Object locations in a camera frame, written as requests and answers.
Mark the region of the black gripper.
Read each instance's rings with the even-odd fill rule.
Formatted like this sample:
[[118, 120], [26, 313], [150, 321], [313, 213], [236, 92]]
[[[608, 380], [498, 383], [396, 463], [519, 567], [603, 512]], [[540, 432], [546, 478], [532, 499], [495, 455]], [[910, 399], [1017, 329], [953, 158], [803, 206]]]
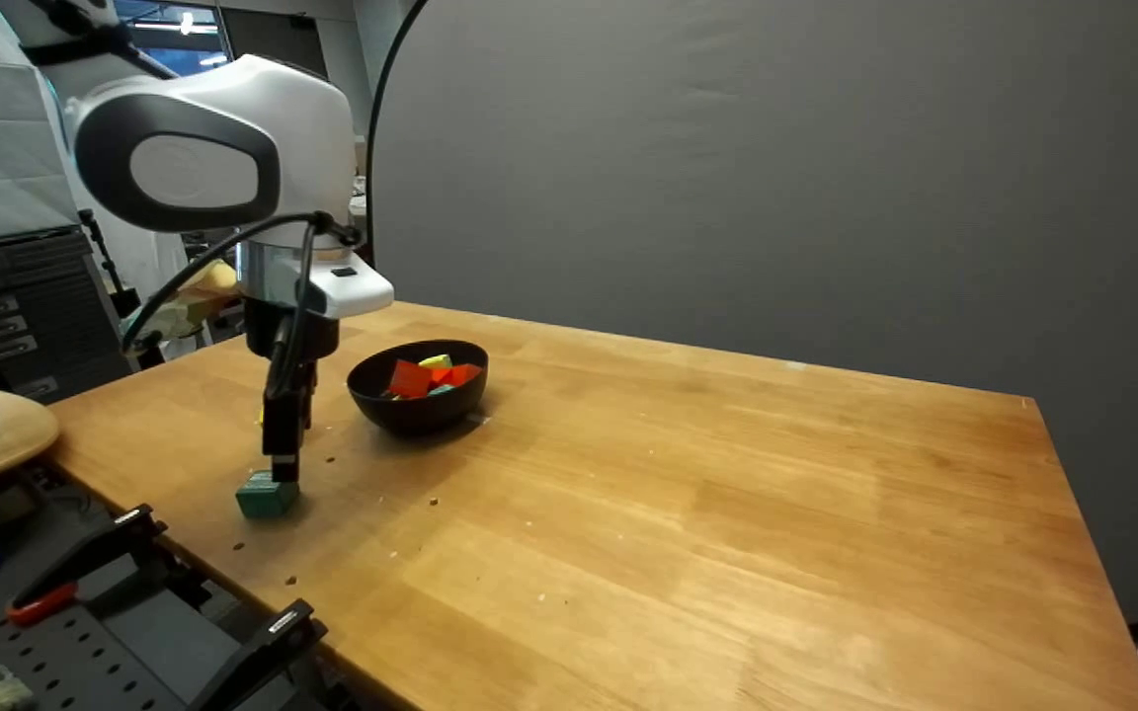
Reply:
[[278, 482], [302, 472], [302, 437], [313, 426], [317, 358], [341, 347], [341, 324], [267, 301], [244, 304], [244, 342], [273, 358], [266, 380], [261, 451]]

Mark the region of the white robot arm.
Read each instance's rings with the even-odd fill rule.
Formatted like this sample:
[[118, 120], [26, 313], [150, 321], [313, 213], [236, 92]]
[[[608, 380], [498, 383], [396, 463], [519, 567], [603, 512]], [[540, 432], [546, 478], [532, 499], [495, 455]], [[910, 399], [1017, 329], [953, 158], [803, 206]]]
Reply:
[[209, 259], [236, 247], [244, 342], [267, 358], [261, 393], [266, 482], [302, 482], [317, 362], [341, 321], [383, 307], [392, 279], [354, 254], [353, 104], [329, 80], [266, 55], [172, 76], [118, 20], [114, 0], [8, 0], [30, 66], [68, 76], [68, 155], [79, 185], [155, 232], [225, 230], [121, 329], [150, 316]]

